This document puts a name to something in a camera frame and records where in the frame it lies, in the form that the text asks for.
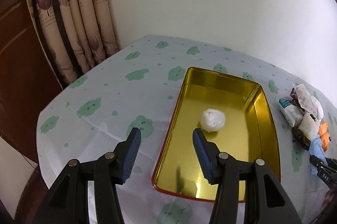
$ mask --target pile of objects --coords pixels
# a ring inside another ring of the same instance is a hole
[[[321,124],[324,115],[321,103],[310,95],[304,84],[294,85],[290,97],[292,100],[279,99],[278,104],[292,127],[294,141],[327,165],[325,152],[331,142],[331,136],[327,132],[329,122]],[[317,168],[311,166],[311,172],[317,174]]]

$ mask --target orange rubber duck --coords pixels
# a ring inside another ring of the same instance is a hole
[[[323,148],[324,152],[328,149],[328,146],[331,142],[331,136],[327,132],[328,125],[329,125],[329,122],[326,121],[326,122],[324,122],[320,125],[320,128],[318,130],[318,134],[320,135],[320,138],[321,138],[321,141],[322,141],[322,148]]]

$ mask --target blue towel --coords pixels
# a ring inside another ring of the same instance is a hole
[[[309,147],[309,154],[319,158],[325,165],[328,165],[325,159],[325,154],[322,148],[322,141],[320,135],[317,134],[316,138],[311,142]],[[311,173],[317,175],[317,168],[311,164]]]

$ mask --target brown wooden door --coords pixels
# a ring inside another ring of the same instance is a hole
[[[0,0],[0,136],[36,163],[38,115],[61,91],[26,0]]]

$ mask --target curtain fold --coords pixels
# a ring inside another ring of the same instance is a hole
[[[108,0],[27,0],[27,3],[46,57],[63,85],[118,51]]]

